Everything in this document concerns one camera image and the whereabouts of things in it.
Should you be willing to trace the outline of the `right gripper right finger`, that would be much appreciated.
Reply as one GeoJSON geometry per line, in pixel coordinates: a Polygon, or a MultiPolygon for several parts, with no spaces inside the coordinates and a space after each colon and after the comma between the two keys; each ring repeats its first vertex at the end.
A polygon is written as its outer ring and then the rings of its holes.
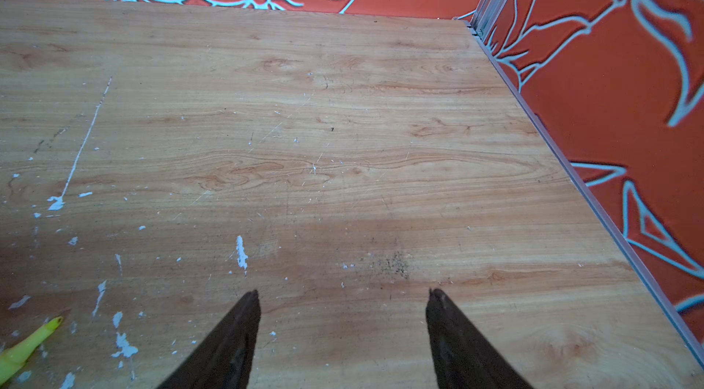
{"type": "Polygon", "coordinates": [[[440,388],[530,388],[441,289],[429,291],[425,310],[440,388]]]}

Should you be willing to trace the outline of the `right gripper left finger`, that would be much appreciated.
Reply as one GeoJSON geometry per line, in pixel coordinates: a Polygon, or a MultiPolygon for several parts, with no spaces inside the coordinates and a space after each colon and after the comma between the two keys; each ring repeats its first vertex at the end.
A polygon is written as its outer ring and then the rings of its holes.
{"type": "Polygon", "coordinates": [[[259,293],[245,293],[161,388],[245,388],[261,319],[259,293]]]}

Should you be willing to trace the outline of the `yellow marker pen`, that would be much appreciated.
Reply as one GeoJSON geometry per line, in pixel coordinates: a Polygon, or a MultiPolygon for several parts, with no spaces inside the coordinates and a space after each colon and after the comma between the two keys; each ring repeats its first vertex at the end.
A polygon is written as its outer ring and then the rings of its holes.
{"type": "Polygon", "coordinates": [[[31,333],[29,337],[1,353],[1,385],[4,385],[25,366],[33,352],[58,330],[63,321],[64,317],[50,320],[31,333]]]}

